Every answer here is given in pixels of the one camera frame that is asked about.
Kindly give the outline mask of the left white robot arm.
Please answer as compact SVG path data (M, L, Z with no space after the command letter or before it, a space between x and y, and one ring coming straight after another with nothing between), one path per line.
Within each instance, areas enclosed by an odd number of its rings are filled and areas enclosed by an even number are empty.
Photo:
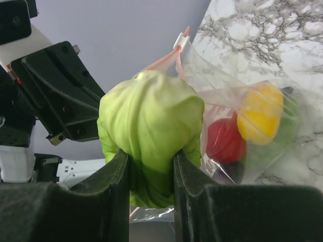
M35 153L34 128L41 122L54 146L66 139L97 140L103 95L77 46L67 41L1 68L1 181L50 181L68 189L102 168L103 159L76 161Z

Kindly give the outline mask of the green toy cabbage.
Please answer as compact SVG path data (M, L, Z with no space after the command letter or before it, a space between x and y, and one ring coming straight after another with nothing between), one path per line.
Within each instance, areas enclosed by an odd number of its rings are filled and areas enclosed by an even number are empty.
M99 104L98 136L106 162L123 150L130 164L130 203L173 205L173 158L184 151L200 166L204 101L184 80L150 70L123 81Z

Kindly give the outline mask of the clear zip top bag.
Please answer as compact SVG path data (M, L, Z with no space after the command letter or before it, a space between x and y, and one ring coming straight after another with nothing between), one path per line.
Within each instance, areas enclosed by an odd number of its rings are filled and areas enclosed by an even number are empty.
M180 33L173 51L148 70L175 66L204 100L202 169L222 183L253 181L293 143L299 126L294 89L269 81L244 85L204 60L189 32Z

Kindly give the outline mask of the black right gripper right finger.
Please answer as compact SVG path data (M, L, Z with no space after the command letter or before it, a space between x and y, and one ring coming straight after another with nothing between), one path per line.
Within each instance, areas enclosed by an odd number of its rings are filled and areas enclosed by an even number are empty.
M220 185L174 156L177 241L322 241L322 193L304 186Z

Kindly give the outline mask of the red toy tomato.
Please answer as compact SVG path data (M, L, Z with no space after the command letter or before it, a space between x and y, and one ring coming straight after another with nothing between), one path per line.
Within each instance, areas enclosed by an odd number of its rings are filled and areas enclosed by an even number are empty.
M246 141L233 118L221 118L207 129L207 156L221 164L237 162L246 154Z

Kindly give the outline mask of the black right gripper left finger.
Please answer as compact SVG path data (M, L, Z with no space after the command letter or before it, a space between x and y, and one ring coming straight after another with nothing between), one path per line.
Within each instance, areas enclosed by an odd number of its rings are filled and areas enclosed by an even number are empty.
M1 241L128 241L130 156L118 151L69 190L1 185Z

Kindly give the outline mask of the purple toy eggplant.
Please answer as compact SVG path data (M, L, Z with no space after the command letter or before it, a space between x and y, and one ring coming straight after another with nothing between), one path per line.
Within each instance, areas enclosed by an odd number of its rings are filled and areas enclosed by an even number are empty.
M220 164L213 174L213 179L220 184L240 184L245 171L242 161Z

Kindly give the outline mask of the green toy grapes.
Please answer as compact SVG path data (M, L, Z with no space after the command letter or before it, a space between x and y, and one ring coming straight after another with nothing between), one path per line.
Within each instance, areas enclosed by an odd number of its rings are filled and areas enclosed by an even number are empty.
M293 144L299 126L298 104L294 98L284 100L284 112L275 138L265 146L249 145L247 161L272 164Z

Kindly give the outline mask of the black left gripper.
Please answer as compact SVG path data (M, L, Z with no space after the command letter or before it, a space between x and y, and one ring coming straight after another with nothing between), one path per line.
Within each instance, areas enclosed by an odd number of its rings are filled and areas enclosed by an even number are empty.
M10 68L16 86L1 68L1 145L28 148L36 123L58 145L65 139L98 139L99 102L104 92L64 41L13 60ZM33 115L23 105L23 100Z

